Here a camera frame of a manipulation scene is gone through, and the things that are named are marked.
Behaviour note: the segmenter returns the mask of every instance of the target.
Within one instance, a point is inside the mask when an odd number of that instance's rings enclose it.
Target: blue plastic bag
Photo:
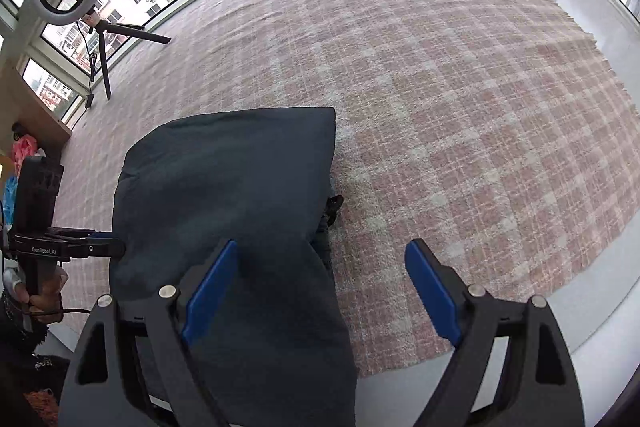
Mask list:
[[[2,197],[2,213],[6,225],[14,222],[15,191],[17,188],[18,178],[11,176],[4,185],[4,196]]]

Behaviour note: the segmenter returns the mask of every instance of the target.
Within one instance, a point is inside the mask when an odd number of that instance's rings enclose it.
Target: hand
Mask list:
[[[14,286],[14,292],[18,301],[23,304],[30,304],[28,311],[31,313],[55,312],[61,309],[60,292],[68,279],[69,275],[62,269],[62,267],[57,266],[53,277],[42,284],[42,289],[39,295],[30,296],[23,282],[18,282]],[[53,324],[62,320],[62,313],[55,315],[42,315],[40,317],[33,318],[37,319],[42,324]]]

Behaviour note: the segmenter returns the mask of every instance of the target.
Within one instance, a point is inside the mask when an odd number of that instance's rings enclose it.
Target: screw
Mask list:
[[[98,306],[100,306],[100,308],[106,308],[107,306],[110,306],[112,302],[113,299],[111,298],[111,295],[103,295],[98,299]]]
[[[482,297],[486,293],[484,287],[479,284],[470,284],[468,290],[472,297]]]
[[[163,299],[170,299],[175,295],[175,292],[176,292],[175,286],[171,286],[170,284],[168,284],[160,288],[158,295],[161,296]]]
[[[531,304],[536,308],[546,307],[546,299],[542,295],[533,295],[531,298]]]

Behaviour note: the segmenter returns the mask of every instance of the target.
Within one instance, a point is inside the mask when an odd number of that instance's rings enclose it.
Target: pink plaid rug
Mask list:
[[[636,110],[551,0],[199,0],[159,32],[172,43],[136,47],[76,127],[56,222],[110,229],[127,149],[167,121],[331,105],[335,276],[363,375],[449,347],[404,270],[412,238],[466,282],[527,299],[638,209]],[[105,261],[69,272],[66,305],[108,289]]]

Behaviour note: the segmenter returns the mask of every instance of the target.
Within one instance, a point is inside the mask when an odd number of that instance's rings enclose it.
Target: blue gripper pad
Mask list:
[[[189,289],[187,291],[189,300],[185,304],[183,312],[179,313],[182,315],[181,322],[184,323],[180,336],[187,346],[191,346],[206,333],[211,319],[220,305],[220,301],[225,296],[226,288],[236,275],[238,271],[237,247],[238,245],[235,241],[226,241],[222,249],[219,246],[212,256],[215,261],[213,261],[209,270],[203,277],[198,277],[200,282],[197,283],[193,290]],[[189,282],[185,282],[185,279],[188,280],[190,276],[191,279],[197,277],[199,268],[194,267],[194,271],[191,274],[187,272],[187,275],[180,282],[181,292],[185,290],[185,286],[188,287],[189,285]]]
[[[458,325],[456,305],[416,241],[406,246],[404,265],[437,333],[458,346],[462,332]]]

